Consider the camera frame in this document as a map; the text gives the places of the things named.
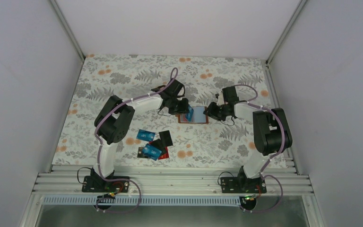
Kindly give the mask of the brown leather card holder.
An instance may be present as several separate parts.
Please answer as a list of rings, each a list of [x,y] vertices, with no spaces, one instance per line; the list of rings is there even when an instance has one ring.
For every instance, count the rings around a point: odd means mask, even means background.
[[[207,107],[205,106],[194,106],[193,120],[188,124],[208,124],[208,116],[205,114]]]

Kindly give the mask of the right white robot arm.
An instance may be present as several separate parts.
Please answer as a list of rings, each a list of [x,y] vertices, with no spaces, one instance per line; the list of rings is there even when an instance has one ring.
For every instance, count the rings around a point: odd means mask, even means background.
[[[236,87],[239,86],[238,84],[223,88],[221,95],[217,97],[218,102],[210,103],[204,114],[220,122],[227,117],[233,120],[251,117],[257,152],[241,167],[240,177],[237,180],[238,189],[249,192],[255,187],[254,178],[262,178],[265,168],[274,158],[291,147],[293,139],[282,108],[269,109],[254,104],[258,92],[249,85],[246,87],[254,91],[255,97],[241,100],[236,91]]]

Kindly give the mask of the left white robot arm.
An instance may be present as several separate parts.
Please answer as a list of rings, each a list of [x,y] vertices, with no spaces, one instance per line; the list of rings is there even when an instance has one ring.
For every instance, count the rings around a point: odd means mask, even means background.
[[[172,79],[167,85],[156,87],[145,95],[130,99],[112,96],[108,99],[94,122],[94,136],[100,143],[93,167],[97,174],[94,186],[98,190],[105,192],[112,187],[113,179],[110,176],[114,173],[114,152],[109,149],[112,144],[123,140],[133,117],[163,108],[168,109],[169,115],[186,114],[189,104],[184,93],[185,86]]]

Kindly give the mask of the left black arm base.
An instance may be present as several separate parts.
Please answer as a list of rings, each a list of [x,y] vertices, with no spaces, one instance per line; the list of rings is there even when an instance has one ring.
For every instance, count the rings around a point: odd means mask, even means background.
[[[96,193],[128,192],[130,184],[129,176],[109,176],[109,179],[115,179],[115,181],[105,181],[98,175],[85,176],[81,191]]]

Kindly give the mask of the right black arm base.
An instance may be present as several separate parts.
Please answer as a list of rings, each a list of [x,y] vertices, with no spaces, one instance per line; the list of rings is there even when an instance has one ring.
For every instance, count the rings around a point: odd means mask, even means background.
[[[267,193],[265,181],[258,178],[221,177],[220,186],[222,193],[228,194],[259,194]]]

